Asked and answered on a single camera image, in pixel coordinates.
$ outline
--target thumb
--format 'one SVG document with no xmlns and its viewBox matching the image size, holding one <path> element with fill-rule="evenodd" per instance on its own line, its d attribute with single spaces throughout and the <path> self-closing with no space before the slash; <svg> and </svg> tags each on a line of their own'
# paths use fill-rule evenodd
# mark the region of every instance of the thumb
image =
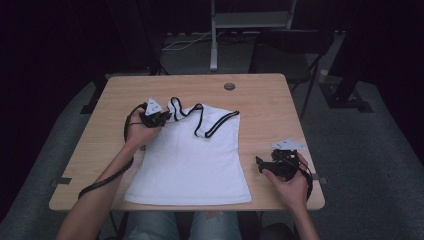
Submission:
<svg viewBox="0 0 424 240">
<path fill-rule="evenodd" d="M 277 187 L 278 184 L 280 183 L 280 180 L 278 180 L 278 178 L 274 175 L 274 173 L 272 173 L 271 171 L 264 169 L 262 170 L 262 173 L 265 175 L 266 178 L 268 178 L 268 180 L 275 186 Z"/>
</svg>

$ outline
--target hand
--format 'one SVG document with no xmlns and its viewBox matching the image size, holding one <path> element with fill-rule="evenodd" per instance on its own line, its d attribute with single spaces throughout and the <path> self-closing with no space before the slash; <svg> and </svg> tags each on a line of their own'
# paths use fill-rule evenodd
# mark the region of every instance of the hand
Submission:
<svg viewBox="0 0 424 240">
<path fill-rule="evenodd" d="M 162 127 L 148 128 L 141 123 L 140 113 L 143 110 L 137 110 L 131 115 L 130 125 L 128 126 L 128 137 L 126 144 L 140 148 L 146 145 L 154 136 L 156 136 Z"/>
<path fill-rule="evenodd" d="M 305 158 L 300 153 L 297 153 L 297 156 L 302 163 L 306 166 L 308 165 L 308 162 L 306 162 Z M 300 168 L 306 170 L 305 165 L 300 164 Z M 269 170 L 264 169 L 263 173 L 274 185 L 283 204 L 290 210 L 294 210 L 299 207 L 306 208 L 308 183 L 300 171 L 297 171 L 295 176 L 289 182 L 279 180 Z"/>
</svg>

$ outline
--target white fabric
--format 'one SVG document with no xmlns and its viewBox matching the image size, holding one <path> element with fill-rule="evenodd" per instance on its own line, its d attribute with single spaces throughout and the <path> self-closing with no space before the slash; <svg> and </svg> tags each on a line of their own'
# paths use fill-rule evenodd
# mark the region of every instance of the white fabric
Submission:
<svg viewBox="0 0 424 240">
<path fill-rule="evenodd" d="M 221 205 L 252 200 L 238 156 L 240 115 L 204 104 L 194 106 L 195 109 L 199 107 L 203 107 L 203 118 L 201 110 L 184 116 L 178 108 L 170 108 L 173 116 L 146 146 L 142 166 L 125 195 L 126 201 L 155 205 Z M 192 109 L 184 109 L 183 113 L 187 115 Z M 205 137 L 226 115 L 230 117 L 213 136 Z"/>
</svg>

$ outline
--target white tag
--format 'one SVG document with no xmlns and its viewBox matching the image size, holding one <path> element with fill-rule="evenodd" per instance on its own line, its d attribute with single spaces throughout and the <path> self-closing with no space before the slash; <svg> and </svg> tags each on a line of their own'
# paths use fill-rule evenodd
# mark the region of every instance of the white tag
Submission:
<svg viewBox="0 0 424 240">
<path fill-rule="evenodd" d="M 149 103 L 147 104 L 146 116 L 150 116 L 160 111 L 162 111 L 162 107 L 153 100 L 153 98 L 150 98 Z"/>
<path fill-rule="evenodd" d="M 280 150 L 297 150 L 297 149 L 305 149 L 305 144 L 297 143 L 288 138 L 284 138 L 283 141 L 272 144 L 273 148 Z"/>
</svg>

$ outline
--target forearm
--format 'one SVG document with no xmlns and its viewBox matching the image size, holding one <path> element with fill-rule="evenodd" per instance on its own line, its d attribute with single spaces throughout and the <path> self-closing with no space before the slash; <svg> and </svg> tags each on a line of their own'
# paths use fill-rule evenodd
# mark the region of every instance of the forearm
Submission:
<svg viewBox="0 0 424 240">
<path fill-rule="evenodd" d="M 97 178 L 102 181 L 121 170 L 137 151 L 126 144 Z M 110 183 L 84 194 L 66 216 L 57 239 L 95 239 L 113 204 L 122 175 Z"/>
<path fill-rule="evenodd" d="M 306 206 L 293 208 L 290 212 L 301 240 L 319 240 L 318 233 Z"/>
</svg>

